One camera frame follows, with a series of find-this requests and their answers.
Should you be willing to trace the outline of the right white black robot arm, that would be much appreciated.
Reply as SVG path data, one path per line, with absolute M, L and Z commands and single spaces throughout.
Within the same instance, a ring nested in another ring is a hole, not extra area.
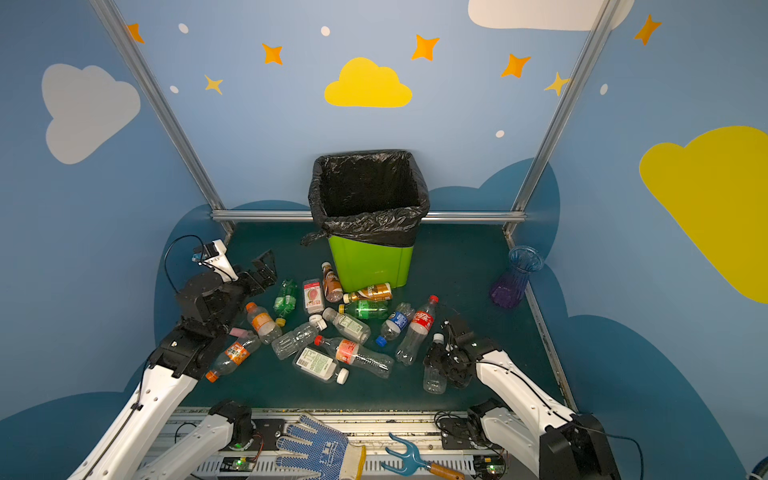
M 496 342 L 478 337 L 459 316 L 441 324 L 445 344 L 425 357 L 448 383 L 476 379 L 499 397 L 469 410 L 485 442 L 498 445 L 539 479 L 619 479 L 608 435 L 592 415 L 577 414 L 535 384 Z

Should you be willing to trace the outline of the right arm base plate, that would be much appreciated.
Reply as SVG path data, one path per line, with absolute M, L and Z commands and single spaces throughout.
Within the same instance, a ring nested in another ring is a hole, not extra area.
M 467 417 L 447 411 L 438 412 L 434 417 L 444 450 L 500 450 L 483 433 L 480 424 Z

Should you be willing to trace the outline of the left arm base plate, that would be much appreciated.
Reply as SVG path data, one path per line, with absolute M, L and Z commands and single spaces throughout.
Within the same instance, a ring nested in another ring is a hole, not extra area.
M 239 422 L 234 429 L 228 448 L 232 451 L 276 451 L 277 440 L 283 435 L 286 422 L 283 419 L 251 419 Z

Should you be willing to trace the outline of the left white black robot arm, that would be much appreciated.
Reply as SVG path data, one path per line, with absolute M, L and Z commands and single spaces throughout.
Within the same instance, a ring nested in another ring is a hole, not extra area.
M 136 391 L 112 425 L 70 475 L 72 479 L 129 479 L 171 414 L 210 370 L 245 301 L 277 280 L 267 251 L 251 270 L 225 267 L 221 254 L 176 293 L 181 319 L 149 355 Z

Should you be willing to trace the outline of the clear water bottle white cap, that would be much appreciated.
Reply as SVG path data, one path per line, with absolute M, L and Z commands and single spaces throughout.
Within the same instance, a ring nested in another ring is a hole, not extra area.
M 444 335 L 435 333 L 424 358 L 423 389 L 430 394 L 441 395 L 447 388 L 447 379 L 441 370 L 444 343 Z

